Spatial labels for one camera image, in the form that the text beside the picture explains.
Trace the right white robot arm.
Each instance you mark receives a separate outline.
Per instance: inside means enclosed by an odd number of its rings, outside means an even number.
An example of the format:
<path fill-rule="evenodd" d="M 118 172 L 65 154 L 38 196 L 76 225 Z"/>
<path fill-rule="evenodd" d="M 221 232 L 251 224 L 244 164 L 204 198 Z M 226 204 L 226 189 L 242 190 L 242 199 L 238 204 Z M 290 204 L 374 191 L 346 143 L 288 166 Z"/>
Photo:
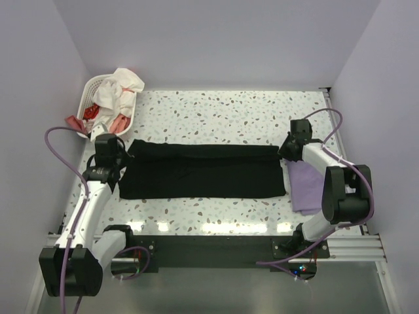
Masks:
<path fill-rule="evenodd" d="M 309 120 L 290 122 L 290 131 L 278 151 L 289 162 L 304 162 L 323 177 L 321 211 L 302 223 L 299 237 L 291 248 L 300 257 L 308 256 L 337 228 L 349 228 L 367 222 L 374 214 L 371 170 L 354 165 L 331 152 L 312 137 Z"/>

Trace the black t shirt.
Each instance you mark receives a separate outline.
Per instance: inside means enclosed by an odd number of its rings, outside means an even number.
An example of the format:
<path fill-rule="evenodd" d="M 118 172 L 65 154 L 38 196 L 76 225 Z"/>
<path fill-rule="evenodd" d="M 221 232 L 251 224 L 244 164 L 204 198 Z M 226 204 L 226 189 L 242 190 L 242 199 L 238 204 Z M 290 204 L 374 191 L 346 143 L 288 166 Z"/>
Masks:
<path fill-rule="evenodd" d="M 134 158 L 119 182 L 125 200 L 282 197 L 278 148 L 261 145 L 180 145 L 135 140 Z"/>

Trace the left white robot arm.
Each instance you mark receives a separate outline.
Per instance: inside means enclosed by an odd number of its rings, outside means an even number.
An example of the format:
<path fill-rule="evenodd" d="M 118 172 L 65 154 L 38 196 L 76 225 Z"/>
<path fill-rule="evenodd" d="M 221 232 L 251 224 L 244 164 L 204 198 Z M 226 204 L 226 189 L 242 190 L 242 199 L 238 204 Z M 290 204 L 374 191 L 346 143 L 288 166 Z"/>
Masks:
<path fill-rule="evenodd" d="M 136 248 L 127 225 L 107 227 L 99 240 L 95 231 L 105 205 L 120 181 L 120 172 L 132 157 L 114 134 L 104 133 L 94 141 L 95 153 L 84 172 L 64 164 L 81 181 L 76 208 L 52 247 L 45 247 L 39 264 L 49 296 L 95 296 L 105 268 L 118 253 L 130 256 Z"/>

